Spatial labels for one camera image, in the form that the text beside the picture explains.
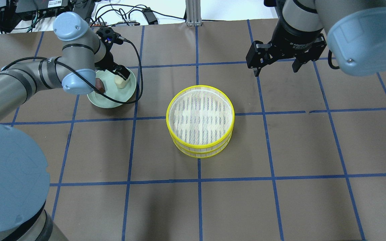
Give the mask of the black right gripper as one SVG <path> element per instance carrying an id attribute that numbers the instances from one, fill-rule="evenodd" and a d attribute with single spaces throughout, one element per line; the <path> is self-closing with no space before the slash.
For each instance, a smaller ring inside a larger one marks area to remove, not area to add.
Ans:
<path id="1" fill-rule="evenodd" d="M 246 55 L 247 66 L 258 77 L 262 68 L 275 62 L 274 58 L 295 58 L 292 69 L 297 73 L 307 62 L 317 61 L 324 52 L 327 43 L 321 31 L 298 30 L 280 16 L 269 43 L 252 42 Z"/>

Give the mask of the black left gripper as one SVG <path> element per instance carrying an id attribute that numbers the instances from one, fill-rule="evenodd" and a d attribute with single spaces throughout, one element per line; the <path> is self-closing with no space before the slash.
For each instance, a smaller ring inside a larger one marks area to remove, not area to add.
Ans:
<path id="1" fill-rule="evenodd" d="M 109 71 L 115 75 L 119 75 L 124 78 L 130 78 L 130 70 L 125 66 L 119 66 L 116 64 L 110 51 L 106 51 L 103 58 L 96 62 L 94 65 L 96 70 Z"/>

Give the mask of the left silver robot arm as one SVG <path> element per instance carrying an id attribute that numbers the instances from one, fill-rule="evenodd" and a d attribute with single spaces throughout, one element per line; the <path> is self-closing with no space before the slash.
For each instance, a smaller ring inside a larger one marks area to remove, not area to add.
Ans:
<path id="1" fill-rule="evenodd" d="M 107 26 L 93 31 L 74 12 L 55 18 L 53 32 L 63 42 L 60 57 L 25 57 L 0 71 L 0 120 L 39 91 L 62 88 L 74 95 L 104 93 L 95 72 L 109 71 L 128 81 L 130 70 L 114 62 L 111 48 L 130 40 Z M 0 124 L 0 241 L 66 241 L 45 209 L 50 187 L 47 160 L 26 133 Z"/>

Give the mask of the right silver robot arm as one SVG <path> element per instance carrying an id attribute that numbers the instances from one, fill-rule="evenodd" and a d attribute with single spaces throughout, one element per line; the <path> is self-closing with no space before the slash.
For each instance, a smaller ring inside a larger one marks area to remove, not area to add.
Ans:
<path id="1" fill-rule="evenodd" d="M 253 41 L 249 69 L 294 58 L 298 72 L 328 48 L 328 64 L 352 76 L 386 71 L 386 0 L 265 0 L 275 7 L 277 26 L 268 43 Z"/>

